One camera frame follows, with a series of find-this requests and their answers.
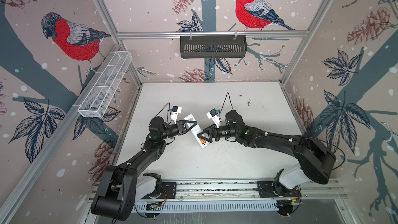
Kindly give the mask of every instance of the white mesh tray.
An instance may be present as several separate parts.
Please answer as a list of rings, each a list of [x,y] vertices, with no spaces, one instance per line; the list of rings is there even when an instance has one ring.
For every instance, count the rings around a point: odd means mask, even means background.
[[[78,112],[83,117],[103,117],[131,61],[130,52],[117,51],[114,53],[111,61],[79,107]]]

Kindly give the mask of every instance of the table surface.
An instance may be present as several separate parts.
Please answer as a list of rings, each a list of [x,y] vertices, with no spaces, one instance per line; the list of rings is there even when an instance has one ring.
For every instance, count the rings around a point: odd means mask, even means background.
[[[140,146],[149,133],[150,120],[167,102],[171,106],[182,107],[177,120],[192,113],[204,129],[213,124],[206,113],[213,108],[221,109],[226,92],[230,93],[232,105],[246,125],[267,132],[301,135],[277,82],[145,83],[117,164],[141,150]],[[222,124],[225,124],[225,113],[230,110],[227,99],[222,110]],[[166,109],[159,114],[165,120],[166,115]],[[280,169],[296,163],[294,157],[284,153],[244,147],[224,138],[202,150],[190,132],[176,136],[176,140],[144,173],[157,173],[164,179],[264,178],[275,177]]]

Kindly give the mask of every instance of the bird wing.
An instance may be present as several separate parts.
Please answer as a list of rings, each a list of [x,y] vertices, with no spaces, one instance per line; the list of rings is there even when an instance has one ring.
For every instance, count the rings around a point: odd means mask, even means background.
[[[253,2],[244,4],[244,7],[251,15],[259,18],[272,10],[271,4],[265,0],[254,0]]]
[[[67,42],[76,45],[83,46],[90,42],[90,28],[85,24],[75,24],[67,20],[69,25],[70,34],[67,38]]]

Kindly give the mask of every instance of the black basket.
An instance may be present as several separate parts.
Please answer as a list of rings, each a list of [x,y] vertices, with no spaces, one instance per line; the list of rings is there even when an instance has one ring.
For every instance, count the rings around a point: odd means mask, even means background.
[[[181,36],[182,58],[242,58],[248,49],[246,36]]]

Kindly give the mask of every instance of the bird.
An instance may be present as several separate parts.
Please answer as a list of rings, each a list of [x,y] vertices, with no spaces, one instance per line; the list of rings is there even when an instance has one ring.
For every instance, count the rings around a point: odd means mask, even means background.
[[[54,12],[46,14],[41,21],[44,36],[49,37],[67,54],[70,58],[78,61],[90,61],[90,68],[86,71],[86,75],[91,68],[91,59],[99,53],[103,60],[105,57],[100,53],[100,45],[102,41],[110,37],[103,31],[94,30],[85,24],[75,24],[62,18]]]
[[[265,26],[279,25],[288,30],[295,30],[285,24],[272,9],[270,3],[265,0],[236,0],[236,17],[248,28],[259,28]]]

